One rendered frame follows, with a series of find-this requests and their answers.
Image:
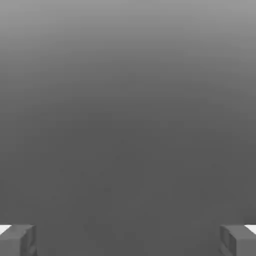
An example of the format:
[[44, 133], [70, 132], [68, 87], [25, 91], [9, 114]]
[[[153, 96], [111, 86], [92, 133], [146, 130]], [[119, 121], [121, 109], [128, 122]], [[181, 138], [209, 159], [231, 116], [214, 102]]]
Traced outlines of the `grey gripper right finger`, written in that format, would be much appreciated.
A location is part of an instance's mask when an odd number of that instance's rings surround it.
[[221, 225], [220, 256], [256, 256], [256, 224]]

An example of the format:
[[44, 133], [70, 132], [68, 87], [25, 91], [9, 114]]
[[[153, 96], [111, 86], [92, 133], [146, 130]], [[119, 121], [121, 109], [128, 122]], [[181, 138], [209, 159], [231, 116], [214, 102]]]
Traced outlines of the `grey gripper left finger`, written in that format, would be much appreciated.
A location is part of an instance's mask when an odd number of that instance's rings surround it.
[[0, 256], [38, 256], [37, 226], [0, 224]]

